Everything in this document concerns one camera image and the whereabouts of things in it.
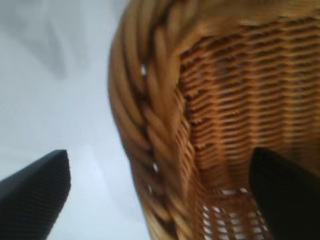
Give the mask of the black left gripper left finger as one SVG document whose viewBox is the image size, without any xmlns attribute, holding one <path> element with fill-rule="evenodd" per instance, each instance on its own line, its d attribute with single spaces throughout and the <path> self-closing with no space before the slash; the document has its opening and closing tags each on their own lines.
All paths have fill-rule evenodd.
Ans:
<svg viewBox="0 0 320 240">
<path fill-rule="evenodd" d="M 0 182 L 0 238 L 45 240 L 71 189 L 65 149 L 54 150 Z"/>
</svg>

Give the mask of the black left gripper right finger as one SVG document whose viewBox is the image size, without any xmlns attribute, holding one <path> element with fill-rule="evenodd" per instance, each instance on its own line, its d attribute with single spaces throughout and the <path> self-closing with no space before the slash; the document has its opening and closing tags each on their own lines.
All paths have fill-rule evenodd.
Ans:
<svg viewBox="0 0 320 240">
<path fill-rule="evenodd" d="M 320 179 L 267 148 L 254 149 L 249 186 L 275 240 L 320 238 Z"/>
</svg>

